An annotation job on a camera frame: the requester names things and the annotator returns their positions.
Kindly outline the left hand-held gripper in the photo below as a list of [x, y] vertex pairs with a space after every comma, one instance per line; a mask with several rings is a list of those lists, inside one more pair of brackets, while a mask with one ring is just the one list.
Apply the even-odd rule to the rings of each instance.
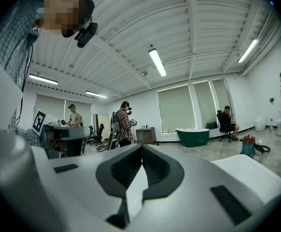
[[46, 152], [48, 159], [59, 158], [59, 140], [76, 140], [91, 136], [88, 127], [65, 127], [61, 128], [59, 119], [39, 109], [32, 125], [33, 131], [38, 135], [41, 148]]

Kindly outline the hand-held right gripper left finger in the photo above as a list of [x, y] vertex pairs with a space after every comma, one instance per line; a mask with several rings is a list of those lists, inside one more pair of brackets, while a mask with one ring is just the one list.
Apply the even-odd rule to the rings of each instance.
[[143, 232], [141, 145], [50, 164], [69, 217], [76, 216], [69, 232]]

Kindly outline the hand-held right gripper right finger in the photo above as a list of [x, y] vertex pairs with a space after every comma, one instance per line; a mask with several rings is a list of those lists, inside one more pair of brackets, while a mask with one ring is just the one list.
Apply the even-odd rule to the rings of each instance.
[[184, 169], [181, 185], [168, 197], [145, 201], [133, 219], [133, 232], [230, 232], [235, 224], [211, 191], [224, 186], [248, 210], [264, 203], [245, 184], [195, 154], [154, 146]]

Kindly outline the person's left forearm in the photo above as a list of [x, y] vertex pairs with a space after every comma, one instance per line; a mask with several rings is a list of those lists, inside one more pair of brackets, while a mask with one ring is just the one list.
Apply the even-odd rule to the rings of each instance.
[[39, 136], [32, 129], [22, 129], [16, 125], [17, 109], [11, 118], [7, 131], [15, 135], [21, 136], [29, 145], [41, 147]]

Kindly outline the dark green bathtub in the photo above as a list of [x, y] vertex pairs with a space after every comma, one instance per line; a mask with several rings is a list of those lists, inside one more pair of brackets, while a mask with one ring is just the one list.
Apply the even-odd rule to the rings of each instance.
[[176, 129], [176, 132], [185, 147], [204, 146], [209, 141], [209, 129]]

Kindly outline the black office chair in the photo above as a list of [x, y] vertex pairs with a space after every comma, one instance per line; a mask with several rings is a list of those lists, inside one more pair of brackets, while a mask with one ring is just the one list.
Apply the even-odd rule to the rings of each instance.
[[220, 133], [223, 134], [222, 136], [220, 136], [219, 141], [221, 142], [223, 138], [227, 138], [228, 142], [231, 142], [231, 132], [234, 131], [234, 128], [232, 126], [233, 124], [232, 124], [231, 118], [225, 112], [222, 112], [221, 110], [218, 110], [217, 111], [217, 119], [218, 119], [219, 124], [220, 124], [219, 131], [220, 131]]
[[104, 124], [100, 124], [99, 129], [96, 133], [93, 133], [91, 137], [89, 137], [89, 145], [102, 143], [102, 132], [104, 130]]

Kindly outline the grey roller window blind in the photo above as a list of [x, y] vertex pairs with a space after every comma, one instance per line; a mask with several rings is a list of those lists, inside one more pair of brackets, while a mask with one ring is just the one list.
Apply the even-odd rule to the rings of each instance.
[[50, 114], [57, 119], [64, 119], [65, 100], [60, 99], [60, 98], [37, 94], [36, 100], [35, 100], [35, 105], [34, 105], [34, 118], [39, 109], [43, 113]]
[[83, 126], [84, 127], [89, 127], [92, 125], [91, 122], [91, 104], [89, 103], [83, 103], [83, 102], [77, 102], [77, 101], [71, 101], [71, 100], [66, 100], [66, 105], [65, 105], [65, 113], [64, 113], [64, 120], [66, 122], [69, 121], [71, 111], [70, 108], [68, 108], [71, 104], [74, 104], [76, 106], [76, 111], [80, 113], [82, 119], [83, 119]]
[[216, 121], [216, 110], [211, 87], [208, 81], [194, 83], [197, 100], [201, 113], [203, 128]]
[[213, 80], [213, 86], [215, 88], [218, 103], [219, 103], [218, 110], [221, 110], [223, 112], [225, 110], [225, 107], [228, 106], [231, 112], [231, 102], [225, 86], [224, 79]]
[[196, 127], [194, 108], [188, 85], [165, 89], [157, 93], [163, 133]]

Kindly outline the leaning white board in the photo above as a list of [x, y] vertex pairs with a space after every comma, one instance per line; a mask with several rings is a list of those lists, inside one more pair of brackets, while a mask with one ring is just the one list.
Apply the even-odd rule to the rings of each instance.
[[93, 127], [95, 135], [98, 134], [100, 125], [104, 126], [104, 129], [101, 133], [102, 141], [105, 141], [109, 138], [111, 133], [111, 125], [110, 125], [110, 119], [109, 115], [101, 115], [101, 114], [93, 114]]

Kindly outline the black and grey backpack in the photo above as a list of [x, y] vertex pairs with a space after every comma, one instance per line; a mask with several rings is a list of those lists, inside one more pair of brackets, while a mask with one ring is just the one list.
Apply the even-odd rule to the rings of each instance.
[[119, 115], [118, 112], [113, 112], [111, 117], [111, 131], [113, 134], [117, 134], [120, 130]]

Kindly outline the long ceiling light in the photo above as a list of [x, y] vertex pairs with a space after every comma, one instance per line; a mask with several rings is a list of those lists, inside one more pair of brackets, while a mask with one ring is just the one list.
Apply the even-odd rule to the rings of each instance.
[[42, 81], [42, 82], [46, 82], [46, 83], [49, 83], [49, 84], [52, 84], [52, 85], [58, 85], [58, 81], [51, 80], [51, 79], [44, 78], [44, 77], [40, 77], [38, 75], [29, 74], [29, 77], [31, 79]]
[[244, 51], [242, 56], [239, 58], [238, 63], [242, 63], [247, 58], [247, 56], [252, 52], [252, 50], [255, 48], [257, 44], [258, 44], [258, 39], [253, 39], [249, 44], [248, 48]]
[[103, 99], [108, 98], [108, 97], [105, 96], [105, 95], [101, 95], [101, 94], [94, 93], [94, 92], [90, 92], [90, 91], [86, 91], [85, 93], [88, 94], [88, 95], [95, 96], [95, 97], [100, 97], [100, 98], [103, 98]]
[[158, 72], [160, 73], [160, 75], [161, 75], [162, 77], [167, 76], [167, 73], [166, 73], [165, 68], [164, 68], [164, 65], [163, 65], [163, 63], [162, 63], [162, 61], [161, 61], [161, 58], [160, 58], [160, 56], [159, 56], [159, 54], [158, 54], [158, 51], [157, 51], [155, 48], [154, 48], [154, 49], [151, 49], [151, 50], [149, 51], [149, 55], [150, 55], [152, 61], [154, 62], [154, 64], [155, 64], [155, 66], [156, 66]]

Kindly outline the dark wooden cabinet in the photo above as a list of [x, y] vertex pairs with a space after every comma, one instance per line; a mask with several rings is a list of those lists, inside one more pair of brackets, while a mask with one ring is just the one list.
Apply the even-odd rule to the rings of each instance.
[[155, 128], [144, 128], [136, 130], [136, 138], [139, 144], [159, 145], [156, 139]]

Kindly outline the teal and red vacuum cleaner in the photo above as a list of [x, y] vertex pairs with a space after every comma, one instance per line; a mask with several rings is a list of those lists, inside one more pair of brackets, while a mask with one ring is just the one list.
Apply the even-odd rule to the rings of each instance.
[[262, 155], [271, 151], [270, 147], [257, 144], [256, 138], [250, 135], [244, 136], [239, 141], [242, 142], [242, 150], [240, 154], [246, 155], [252, 159], [254, 158], [256, 151], [259, 151]]

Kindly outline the person's checked shirt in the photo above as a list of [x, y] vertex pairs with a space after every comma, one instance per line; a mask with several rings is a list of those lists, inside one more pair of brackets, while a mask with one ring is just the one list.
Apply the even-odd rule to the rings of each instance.
[[18, 0], [0, 21], [0, 64], [21, 88], [28, 51], [39, 33], [35, 25], [43, 0]]

